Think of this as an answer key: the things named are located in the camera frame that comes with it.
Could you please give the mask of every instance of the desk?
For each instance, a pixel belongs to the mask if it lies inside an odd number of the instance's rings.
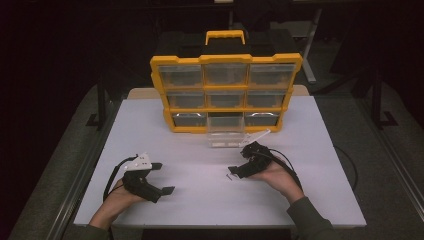
[[[80,209],[74,220],[85,225],[102,203],[114,168],[123,159],[147,152],[160,171],[147,179],[159,188],[175,186],[157,204],[132,206],[115,221],[117,226],[141,228],[282,228],[294,224],[281,195],[266,183],[237,179],[228,166],[245,160],[238,148],[209,148],[205,134],[172,133],[162,117],[159,99],[122,102]],[[283,130],[260,139],[292,162],[306,195],[336,227],[366,222],[340,165],[313,97],[293,96]],[[123,169],[116,179],[123,176]]]

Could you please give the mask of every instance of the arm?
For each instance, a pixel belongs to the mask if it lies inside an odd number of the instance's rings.
[[[123,187],[122,180],[118,180],[109,196],[91,218],[80,239],[108,239],[108,229],[119,214],[141,201],[144,199],[128,192]]]
[[[287,213],[296,224],[302,239],[340,239],[330,221],[324,219],[318,213],[283,167],[275,162],[271,162],[266,170],[253,175],[251,178],[265,181],[288,200],[290,208],[287,210]]]

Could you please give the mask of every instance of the plastic drawer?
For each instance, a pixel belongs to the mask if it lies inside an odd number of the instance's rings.
[[[201,88],[202,68],[197,65],[162,65],[158,70],[165,88]]]
[[[207,125],[210,147],[238,147],[244,138],[243,113],[208,113]]]
[[[204,127],[206,113],[173,113],[175,127]]]
[[[246,107],[277,108],[281,107],[286,91],[284,90],[250,90],[247,91]]]
[[[203,108],[205,97],[203,91],[168,91],[166,92],[171,108]]]
[[[277,125],[279,112],[246,112],[244,121],[246,126],[275,126]]]
[[[207,85],[240,85],[247,76],[247,64],[210,63],[204,65]]]
[[[295,64],[251,64],[249,86],[288,89],[295,68]]]
[[[207,91],[206,102],[212,108],[243,107],[244,91]]]

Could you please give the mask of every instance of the wire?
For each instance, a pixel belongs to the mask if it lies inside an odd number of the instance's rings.
[[[339,150],[340,152],[342,152],[347,159],[349,160],[350,164],[352,164],[352,168],[353,168],[353,172],[355,175],[355,179],[353,180],[353,185],[352,185],[352,191],[356,190],[356,186],[358,185],[358,180],[359,180],[359,175],[358,175],[358,169],[356,168],[355,162],[353,162],[352,158],[349,156],[349,154],[347,154],[345,151],[343,151],[343,149],[337,147],[336,145],[333,145],[333,147],[337,150]]]
[[[287,160],[287,162],[290,164],[290,167],[291,167],[291,169],[293,170],[293,172],[296,172],[296,171],[294,170],[294,167],[293,167],[293,165],[291,164],[290,160],[286,157],[286,155],[284,155],[282,152],[277,151],[277,150],[275,150],[275,149],[269,149],[269,150],[270,150],[270,151],[273,151],[273,152],[277,152],[277,153],[279,153],[281,156],[283,156],[283,157]]]
[[[112,186],[112,182],[113,182],[113,180],[115,180],[116,174],[118,173],[119,168],[122,166],[122,164],[124,164],[126,162],[129,162],[129,161],[132,161],[132,160],[136,159],[137,157],[138,157],[138,154],[136,154],[135,157],[129,157],[129,158],[123,160],[122,162],[120,162],[118,165],[115,166],[115,168],[113,169],[113,172],[110,175],[109,180],[108,180],[108,182],[106,184],[105,191],[103,192],[103,202],[106,200],[106,198],[109,196],[109,194],[111,192],[113,192],[116,189],[124,186],[124,184],[122,184],[122,185],[120,185],[120,186],[112,189],[112,191],[109,192],[110,186]],[[112,232],[112,227],[109,227],[108,232],[109,232],[109,239],[110,240],[114,240],[113,232]]]
[[[272,157],[271,157],[271,156],[268,156],[268,155],[263,154],[263,153],[260,153],[260,152],[252,152],[252,154],[267,157],[267,158],[271,159],[272,161],[276,162],[278,165],[280,165],[280,166],[282,166],[282,167],[284,167],[284,165],[286,165],[286,164],[285,164],[285,163],[284,163],[281,159],[277,158],[277,157],[276,157],[276,156],[274,156],[274,155],[272,155]]]
[[[137,157],[138,157],[138,154],[136,154],[135,157],[129,157],[129,158],[123,160],[122,162],[120,162],[118,165],[115,166],[115,168],[113,169],[113,172],[110,175],[109,180],[106,184],[105,191],[103,192],[103,201],[106,200],[107,196],[109,196],[109,189],[112,186],[112,182],[115,179],[115,176],[118,173],[119,168],[122,166],[122,164],[129,162],[129,161],[132,161],[132,160],[136,159]]]

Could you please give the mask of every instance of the hand-mounted device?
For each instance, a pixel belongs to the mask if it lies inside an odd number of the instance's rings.
[[[103,194],[103,200],[109,195],[108,191],[119,168],[128,161],[131,162],[125,166],[125,173],[122,178],[124,188],[127,191],[154,203],[156,203],[161,196],[172,194],[175,189],[173,186],[159,189],[147,182],[146,177],[150,171],[161,169],[162,163],[151,163],[147,153],[143,153],[140,156],[136,155],[135,157],[125,159],[115,167]]]
[[[274,156],[271,151],[278,152],[281,154],[287,162],[290,164],[291,168],[289,168],[284,161]],[[232,174],[237,175],[239,178],[249,177],[255,173],[261,172],[265,170],[271,161],[276,162],[278,165],[282,166],[293,178],[293,180],[297,183],[297,185],[302,188],[300,184],[300,180],[297,177],[296,172],[294,171],[293,166],[287,157],[281,152],[269,149],[265,146],[260,145],[258,142],[254,141],[246,146],[244,146],[243,150],[240,152],[241,155],[248,160],[247,163],[237,167],[231,166],[228,167]]]

